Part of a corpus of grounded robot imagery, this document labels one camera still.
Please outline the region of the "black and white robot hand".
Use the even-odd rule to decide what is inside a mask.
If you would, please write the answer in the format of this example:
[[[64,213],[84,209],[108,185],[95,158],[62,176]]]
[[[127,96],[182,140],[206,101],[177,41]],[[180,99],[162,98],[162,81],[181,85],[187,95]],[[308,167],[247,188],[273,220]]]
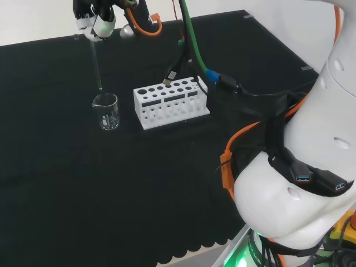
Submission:
[[[115,29],[116,17],[110,1],[73,0],[76,25],[87,39],[99,42]]]

